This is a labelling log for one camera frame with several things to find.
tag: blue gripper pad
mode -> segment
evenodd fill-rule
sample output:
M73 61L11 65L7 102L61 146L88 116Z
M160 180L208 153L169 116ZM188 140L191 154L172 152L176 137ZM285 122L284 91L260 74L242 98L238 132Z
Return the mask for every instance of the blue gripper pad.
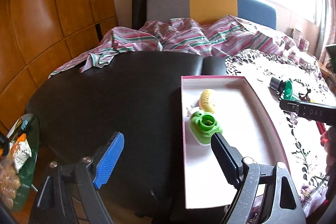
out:
M97 189L100 189L100 187L109 180L123 149L124 135L118 132L97 164L96 177L93 180L93 184Z

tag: curtain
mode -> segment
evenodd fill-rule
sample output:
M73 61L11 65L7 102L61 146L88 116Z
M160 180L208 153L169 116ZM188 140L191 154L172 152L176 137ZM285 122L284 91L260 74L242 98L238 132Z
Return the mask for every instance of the curtain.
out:
M335 44L336 42L336 3L335 0L330 0L330 5L328 7L328 15L326 23L328 24L325 32L325 39L322 48L322 52L320 55L320 61L325 66L328 63L329 55L325 48L326 45Z

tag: floral tablecloth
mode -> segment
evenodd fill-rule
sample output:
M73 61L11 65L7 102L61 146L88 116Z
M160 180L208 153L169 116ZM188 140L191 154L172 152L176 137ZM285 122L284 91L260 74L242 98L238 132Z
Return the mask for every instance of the floral tablecloth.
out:
M307 89L311 89L309 97L315 102L336 105L335 97L322 78L317 62L311 58L294 66L286 57L245 49L226 58L226 67L228 75L245 76L268 111L283 144L304 212L308 216L325 200L326 152L320 145L316 122L281 110L278 95L268 87L271 77L284 81L290 79L293 81L293 89L298 92L305 94Z

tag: red object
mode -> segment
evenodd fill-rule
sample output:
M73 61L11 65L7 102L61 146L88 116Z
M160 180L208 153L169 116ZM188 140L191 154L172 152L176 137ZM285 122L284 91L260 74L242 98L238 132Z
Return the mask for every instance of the red object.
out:
M317 125L317 128L319 129L320 135L322 135L326 131L326 128L324 127L324 123L317 121L316 125Z
M322 146L324 146L328 141L329 141L329 133L328 131L325 131L320 137L320 143Z

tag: blue headboard panel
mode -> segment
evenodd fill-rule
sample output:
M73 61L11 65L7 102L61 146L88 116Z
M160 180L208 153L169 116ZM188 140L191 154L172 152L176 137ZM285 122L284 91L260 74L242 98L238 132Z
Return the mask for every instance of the blue headboard panel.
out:
M277 13L275 8L257 0L237 0L237 4L238 17L276 30Z

